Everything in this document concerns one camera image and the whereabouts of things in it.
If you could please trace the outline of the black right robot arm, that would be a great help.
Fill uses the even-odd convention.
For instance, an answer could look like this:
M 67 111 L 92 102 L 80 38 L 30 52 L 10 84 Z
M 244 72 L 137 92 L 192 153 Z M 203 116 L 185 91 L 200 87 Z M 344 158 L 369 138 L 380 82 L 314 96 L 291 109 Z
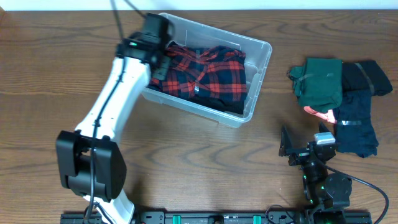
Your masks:
M 330 174 L 326 162 L 336 156 L 334 135 L 323 123 L 306 147 L 294 148 L 288 130 L 281 130 L 280 157 L 303 172 L 303 191 L 310 205 L 292 217 L 292 223 L 346 223 L 344 208 L 350 205 L 352 180 L 336 172 Z

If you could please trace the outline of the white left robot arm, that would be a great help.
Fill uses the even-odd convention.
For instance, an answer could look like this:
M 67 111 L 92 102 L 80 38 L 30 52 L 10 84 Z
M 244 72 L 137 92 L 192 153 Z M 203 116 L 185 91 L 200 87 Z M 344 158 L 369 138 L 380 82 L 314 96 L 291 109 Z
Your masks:
M 127 167 L 118 144 L 136 100 L 152 77 L 164 79 L 166 45 L 174 27 L 148 13 L 141 31 L 116 47 L 108 81 L 84 120 L 55 142 L 62 187 L 89 202 L 82 214 L 63 214 L 61 223 L 133 223 L 134 204 L 123 186 Z

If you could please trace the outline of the dark green garment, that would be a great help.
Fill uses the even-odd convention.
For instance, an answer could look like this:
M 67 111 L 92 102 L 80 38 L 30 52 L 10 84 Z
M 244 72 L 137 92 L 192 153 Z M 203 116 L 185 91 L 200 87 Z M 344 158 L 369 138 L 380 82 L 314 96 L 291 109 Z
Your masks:
M 302 66 L 292 67 L 287 76 L 301 107 L 327 113 L 340 106 L 343 61 L 336 58 L 308 58 Z

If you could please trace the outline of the red navy plaid shirt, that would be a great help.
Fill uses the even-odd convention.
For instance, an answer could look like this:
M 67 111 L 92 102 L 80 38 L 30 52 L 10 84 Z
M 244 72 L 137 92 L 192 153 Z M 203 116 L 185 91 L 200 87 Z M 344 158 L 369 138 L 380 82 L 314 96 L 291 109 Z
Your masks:
M 149 88 L 184 100 L 196 96 L 226 103 L 246 100 L 244 52 L 222 45 L 190 48 L 171 42 L 165 53 L 171 59 L 166 78 L 152 78 Z

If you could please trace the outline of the navy garment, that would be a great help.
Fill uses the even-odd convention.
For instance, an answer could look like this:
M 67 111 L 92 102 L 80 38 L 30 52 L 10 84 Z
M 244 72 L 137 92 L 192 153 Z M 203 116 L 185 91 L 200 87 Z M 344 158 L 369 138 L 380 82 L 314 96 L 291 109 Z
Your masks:
M 333 109 L 338 152 L 362 158 L 377 154 L 379 143 L 371 123 L 371 97 L 369 90 L 347 91 L 340 106 Z

